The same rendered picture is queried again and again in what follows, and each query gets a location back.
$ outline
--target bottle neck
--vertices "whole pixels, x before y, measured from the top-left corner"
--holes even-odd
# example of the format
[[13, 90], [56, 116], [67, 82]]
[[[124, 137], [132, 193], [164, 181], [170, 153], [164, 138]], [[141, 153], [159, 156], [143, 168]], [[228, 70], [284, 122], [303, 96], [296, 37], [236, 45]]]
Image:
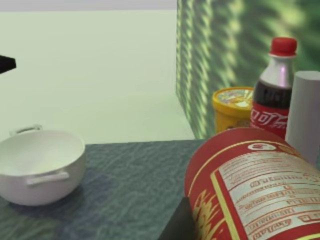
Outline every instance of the bottle neck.
[[264, 70], [260, 79], [272, 87], [291, 89], [294, 81], [293, 59], [295, 56], [275, 56], [271, 59], [268, 67]]

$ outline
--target green patterned wall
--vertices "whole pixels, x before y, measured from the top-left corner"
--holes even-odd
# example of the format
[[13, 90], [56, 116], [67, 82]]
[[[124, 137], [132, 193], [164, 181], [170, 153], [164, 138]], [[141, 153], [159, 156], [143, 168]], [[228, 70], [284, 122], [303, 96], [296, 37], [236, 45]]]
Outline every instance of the green patterned wall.
[[319, 0], [178, 0], [176, 93], [196, 138], [215, 133], [212, 93], [253, 86], [273, 37], [298, 39], [297, 70], [320, 68]]

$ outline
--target white cylinder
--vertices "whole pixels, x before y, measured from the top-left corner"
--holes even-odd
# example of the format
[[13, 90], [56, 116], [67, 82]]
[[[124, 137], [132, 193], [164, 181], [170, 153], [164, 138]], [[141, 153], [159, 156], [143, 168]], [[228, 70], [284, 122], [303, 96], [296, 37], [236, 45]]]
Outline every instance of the white cylinder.
[[320, 72], [295, 74], [285, 140], [320, 169]]

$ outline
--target white handle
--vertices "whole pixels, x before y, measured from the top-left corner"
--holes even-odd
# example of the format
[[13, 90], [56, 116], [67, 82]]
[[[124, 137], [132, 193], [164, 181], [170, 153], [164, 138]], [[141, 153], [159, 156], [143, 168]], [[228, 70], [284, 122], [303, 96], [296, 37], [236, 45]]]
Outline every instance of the white handle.
[[65, 171], [61, 171], [51, 175], [30, 177], [26, 180], [26, 184], [29, 186], [34, 186], [34, 185], [43, 184], [43, 183], [63, 181], [68, 179], [69, 177], [70, 177], [69, 173]]
[[42, 129], [43, 129], [43, 127], [41, 125], [35, 124], [33, 126], [27, 126], [27, 127], [24, 127], [24, 128], [20, 128], [20, 129], [11, 131], [10, 132], [10, 136], [13, 137], [15, 135], [18, 135], [18, 134], [21, 134], [21, 133], [24, 133], [24, 132], [27, 132], [27, 131], [40, 131]]

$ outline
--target red bottle label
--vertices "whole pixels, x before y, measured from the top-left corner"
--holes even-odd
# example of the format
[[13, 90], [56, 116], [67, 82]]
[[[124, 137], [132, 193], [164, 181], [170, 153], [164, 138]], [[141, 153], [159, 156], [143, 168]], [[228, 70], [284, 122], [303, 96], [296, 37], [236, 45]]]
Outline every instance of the red bottle label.
[[253, 102], [250, 127], [269, 131], [285, 139], [288, 114], [288, 108], [272, 108]]

